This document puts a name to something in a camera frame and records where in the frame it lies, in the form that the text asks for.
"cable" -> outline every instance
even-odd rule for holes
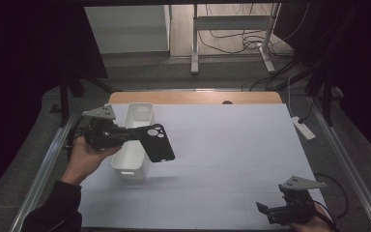
[[[255,41],[250,41],[249,38],[258,38],[258,39],[264,39],[264,37],[260,37],[260,36],[248,36],[248,37],[244,37],[243,35],[243,47],[246,47],[246,49],[257,49],[259,46],[258,46],[258,43],[261,43],[262,41],[258,41],[258,40],[255,40]]]
[[[271,76],[268,76],[268,77],[265,77],[265,78],[262,78],[256,82],[254,82],[251,87],[249,88],[249,91],[252,91],[252,89],[254,88],[255,85],[257,85],[258,83],[264,81],[264,80],[269,80],[266,84],[266,87],[268,86],[268,83],[270,82],[270,80],[272,80],[273,78],[276,78],[277,76],[287,72],[288,70],[290,70],[297,62],[297,60],[292,60],[290,61],[289,63],[287,63],[282,69],[280,69],[279,71],[277,71],[275,74],[271,75]]]
[[[239,51],[226,51],[226,50],[223,50],[223,49],[220,49],[218,47],[215,47],[215,46],[211,46],[211,45],[208,45],[206,43],[204,43],[203,39],[201,38],[201,34],[200,34],[200,31],[198,31],[198,36],[200,37],[200,41],[203,45],[209,47],[209,48],[212,48],[212,49],[215,49],[215,50],[219,50],[221,52],[224,52],[224,53],[227,53],[227,54],[238,54],[238,53],[241,53],[243,51],[246,50],[246,47],[244,47],[242,50],[239,50]]]
[[[265,85],[265,89],[268,90],[268,85],[271,83],[271,81],[273,81],[275,78],[277,78],[279,75],[287,72],[288,70],[290,70],[291,68],[293,68],[297,63],[300,62],[300,58],[299,57],[296,57],[294,58],[293,60],[291,60],[290,62],[288,62],[288,64],[286,64],[281,70],[279,70],[277,73],[275,73],[268,81],[267,81],[267,84]]]
[[[293,59],[293,58],[296,58],[296,55],[294,53],[293,50],[291,50],[290,52],[283,52],[283,53],[277,53],[274,49],[273,49],[273,46],[274,46],[274,43],[272,43],[270,41],[270,44],[271,46],[268,46],[268,54],[275,58],[275,59]]]
[[[240,9],[236,12],[236,15],[237,15],[238,13],[243,14],[242,9],[243,9],[243,3],[240,4]]]
[[[273,11],[273,5],[274,5],[275,3],[272,3],[272,7],[271,7],[271,12]]]
[[[298,123],[299,124],[302,124],[306,119],[309,118],[309,116],[311,115],[311,111],[312,111],[313,105],[314,105],[314,101],[312,101],[312,104],[311,104],[311,107],[309,108],[308,114],[304,118],[299,118],[298,119]]]
[[[288,199],[290,200],[291,202],[294,202],[295,204],[303,207],[304,209],[306,209],[307,211],[310,211],[312,212],[312,214],[321,219],[324,223],[326,223],[332,230],[334,230],[335,232],[339,232],[339,229],[337,228],[337,225],[336,225],[336,220],[334,219],[334,217],[331,215],[331,213],[329,212],[329,210],[323,205],[321,204],[320,202],[318,201],[315,201],[315,200],[312,200],[314,203],[317,203],[319,204],[320,206],[322,206],[326,212],[328,213],[329,217],[326,217],[325,215],[323,215],[322,213],[320,213],[318,210],[316,210],[314,207],[311,208],[310,206],[298,201],[297,199],[295,198],[292,198],[292,197],[288,197],[288,196],[283,196],[282,198],[284,199]]]
[[[338,219],[341,219],[342,217],[344,217],[346,214],[348,214],[348,211],[349,211],[349,198],[348,198],[348,194],[346,194],[346,191],[343,189],[343,187],[339,184],[338,181],[336,181],[333,177],[330,177],[329,175],[327,174],[323,174],[323,173],[319,173],[319,172],[315,172],[314,173],[314,176],[322,176],[322,177],[326,177],[328,179],[330,179],[331,181],[333,181],[334,183],[336,183],[336,185],[341,189],[342,193],[343,193],[343,196],[345,197],[345,209],[343,210],[342,213],[340,213],[339,215],[336,216],[336,218]]]
[[[267,13],[267,11],[264,9],[264,5],[263,5],[262,3],[261,3],[261,8],[263,9],[265,15],[267,15],[268,13]]]
[[[251,15],[253,8],[254,8],[254,4],[252,3],[251,8],[249,9],[248,15]],[[248,34],[248,33],[245,33],[245,30],[243,30],[243,47],[249,47],[252,44],[252,42],[248,41],[249,44],[245,43],[245,41],[246,41],[246,37],[244,37],[245,34]],[[255,46],[253,48],[250,48],[250,49],[255,49],[255,48],[258,48],[258,45],[256,43],[255,43]]]
[[[235,36],[240,36],[240,35],[244,35],[244,34],[252,34],[252,33],[258,33],[258,32],[262,32],[262,30],[256,30],[256,31],[246,32],[246,33],[231,34],[231,35],[227,35],[227,36],[215,36],[215,35],[212,34],[212,36],[213,36],[214,38],[223,39],[223,38],[235,37]]]
[[[300,25],[298,25],[297,29],[291,34],[289,35],[288,37],[284,38],[284,39],[281,39],[279,42],[275,43],[275,44],[279,44],[289,38],[291,38],[292,36],[295,35],[295,33],[297,33],[297,31],[300,29],[300,27],[302,26],[304,20],[305,20],[305,17],[306,17],[306,14],[308,13],[308,9],[309,9],[309,3],[306,5],[306,10],[305,10],[305,13],[303,14],[303,17],[302,17],[302,20],[300,21]]]
[[[314,200],[313,201],[314,203],[317,203],[318,205],[320,205],[321,207],[324,208],[324,210],[328,213],[329,217],[326,217],[325,215],[323,215],[322,213],[320,213],[319,211],[314,211],[314,214],[316,217],[318,217],[319,219],[321,219],[322,221],[324,221],[327,225],[329,225],[329,227],[335,231],[335,232],[339,232],[339,229],[336,225],[336,220],[335,218],[332,216],[332,214],[330,213],[330,211],[328,210],[327,207],[325,207],[323,204],[321,204],[320,202]]]

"metal frame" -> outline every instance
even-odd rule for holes
[[[29,191],[26,194],[25,199],[20,206],[20,209],[17,212],[16,217],[14,218],[14,222],[10,229],[11,232],[20,231],[22,228],[22,223],[25,220],[26,216],[29,214],[29,212],[33,211],[36,208],[39,198],[42,195],[44,186],[46,185],[47,179],[49,178],[50,172],[53,169],[53,165],[55,164],[62,149],[63,143],[68,136],[71,125],[79,115],[78,109],[78,106],[75,107],[71,117],[66,122],[66,124],[62,128],[59,128],[57,130],[53,141],[50,144],[46,155],[44,156],[43,162],[32,183],[32,186],[29,188]]]
[[[275,3],[271,15],[226,15],[226,16],[198,16],[197,4],[194,4],[194,17],[192,25],[192,52],[191,73],[198,74],[198,31],[208,30],[264,30],[264,41],[257,43],[268,73],[275,73],[275,67],[268,51],[268,43],[275,25],[276,15],[280,3]]]
[[[313,112],[315,113],[322,129],[324,130],[325,135],[327,136],[330,145],[335,151],[335,154],[337,155],[340,164],[345,170],[345,173],[348,176],[351,185],[353,186],[360,202],[362,203],[367,215],[371,220],[371,191],[360,177],[357,168],[350,159],[350,156],[348,155],[348,152],[342,145],[339,137],[336,135],[334,128],[330,127],[327,121],[324,119],[324,116],[321,113],[322,108],[319,105],[318,101],[314,101],[313,103],[316,106],[314,107]]]
[[[164,90],[167,92],[173,92],[173,91],[195,91],[195,92],[220,92],[220,91],[232,91],[232,90],[238,90],[238,89],[182,89],[182,90]],[[322,109],[321,106],[317,101],[314,102],[315,107],[313,109],[313,113],[316,115],[321,127],[324,130],[324,133],[327,136],[327,139],[329,143],[331,144],[332,148],[335,151],[335,154],[337,155],[339,162],[341,163],[342,167],[344,168],[344,171],[350,180],[354,190],[357,193],[357,196],[362,203],[367,215],[369,216],[371,220],[371,191],[369,190],[368,186],[363,182],[363,180],[360,177],[360,174],[357,171],[357,168],[353,164],[352,160],[350,159],[350,156],[348,155],[346,149],[342,145],[339,137],[336,135],[335,130],[330,127],[327,122],[325,121],[323,115],[322,115]],[[68,120],[68,122],[65,124],[65,126],[61,129],[58,129],[52,144],[50,145],[46,156],[43,160],[43,163],[38,171],[37,176],[35,177],[35,180],[30,187],[25,200],[23,201],[15,219],[14,223],[11,226],[10,231],[11,232],[18,232],[21,229],[22,222],[37,205],[39,197],[41,197],[43,187],[45,186],[47,179],[50,175],[50,172],[53,168],[53,165],[55,161],[58,158],[58,155],[60,153],[60,150],[62,149],[62,144],[65,141],[67,134],[71,128],[72,123],[76,120],[79,107],[76,107]]]

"metal stand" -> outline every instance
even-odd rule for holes
[[[259,44],[259,51],[263,57],[268,73],[275,73],[272,61],[268,54],[268,43],[272,34],[273,25],[279,9],[276,3],[269,15],[204,15],[198,16],[197,4],[194,4],[191,73],[198,74],[198,31],[208,30],[264,30],[266,35],[264,42]]]

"wrist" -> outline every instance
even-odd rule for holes
[[[81,175],[66,170],[60,181],[74,186],[80,186],[84,179]]]

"white table surface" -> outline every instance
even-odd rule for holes
[[[113,109],[122,125],[128,105]],[[106,159],[82,183],[83,227],[278,229],[255,203],[284,206],[278,184],[315,180],[285,104],[156,104],[154,117],[176,159],[150,162],[143,181],[120,179]]]

